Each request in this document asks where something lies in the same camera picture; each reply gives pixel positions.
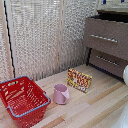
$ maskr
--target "small box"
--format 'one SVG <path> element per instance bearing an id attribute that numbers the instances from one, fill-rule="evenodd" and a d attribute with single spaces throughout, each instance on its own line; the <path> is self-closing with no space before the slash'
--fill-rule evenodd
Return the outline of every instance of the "small box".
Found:
<path id="1" fill-rule="evenodd" d="M 92 76 L 80 73 L 72 68 L 68 70 L 67 85 L 87 93 L 89 91 L 91 81 Z"/>

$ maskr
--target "drawer handle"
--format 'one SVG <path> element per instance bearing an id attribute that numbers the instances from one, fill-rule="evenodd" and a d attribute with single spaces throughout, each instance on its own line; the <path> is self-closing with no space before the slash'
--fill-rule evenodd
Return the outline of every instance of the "drawer handle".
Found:
<path id="1" fill-rule="evenodd" d="M 97 35 L 90 35 L 91 37 L 95 37 L 95 38 L 98 38 L 98 39 L 103 39 L 103 40 L 107 40 L 107 41 L 112 41 L 114 43 L 118 43 L 118 41 L 116 39 L 108 39 L 108 38 L 105 38 L 105 37 L 101 37 L 101 36 L 97 36 Z"/>
<path id="2" fill-rule="evenodd" d="M 120 66 L 118 63 L 112 62 L 112 61 L 110 61 L 110 60 L 107 60 L 107 59 L 103 58 L 102 56 L 96 56 L 96 57 L 97 57 L 98 59 L 104 60 L 104 61 L 106 61 L 106 62 L 108 62 L 108 63 L 114 64 L 114 65 L 116 65 L 116 66 Z"/>

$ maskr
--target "cabinet top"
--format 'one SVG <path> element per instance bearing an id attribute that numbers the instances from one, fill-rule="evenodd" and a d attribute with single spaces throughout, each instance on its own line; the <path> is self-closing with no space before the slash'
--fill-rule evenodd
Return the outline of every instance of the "cabinet top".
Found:
<path id="1" fill-rule="evenodd" d="M 128 8 L 107 8 L 97 10 L 99 14 L 110 13 L 110 14 L 120 14 L 120 15 L 128 15 Z"/>

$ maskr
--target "basket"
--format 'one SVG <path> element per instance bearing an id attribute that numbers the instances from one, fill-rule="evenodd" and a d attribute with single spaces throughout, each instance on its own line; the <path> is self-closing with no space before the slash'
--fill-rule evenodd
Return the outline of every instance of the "basket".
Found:
<path id="1" fill-rule="evenodd" d="M 18 128 L 29 128 L 41 121 L 51 102 L 27 76 L 0 83 L 0 97 Z"/>

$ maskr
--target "wooden floor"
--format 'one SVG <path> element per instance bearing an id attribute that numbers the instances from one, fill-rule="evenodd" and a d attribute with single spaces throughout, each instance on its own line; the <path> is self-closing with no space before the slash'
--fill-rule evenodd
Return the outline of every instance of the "wooden floor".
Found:
<path id="1" fill-rule="evenodd" d="M 53 102 L 54 85 L 65 84 L 67 71 L 37 81 L 51 98 L 44 119 L 32 128 L 110 128 L 128 101 L 128 87 L 121 81 L 91 67 L 76 70 L 93 77 L 90 91 L 84 94 L 70 86 L 66 105 Z M 0 128 L 16 128 L 0 100 Z"/>

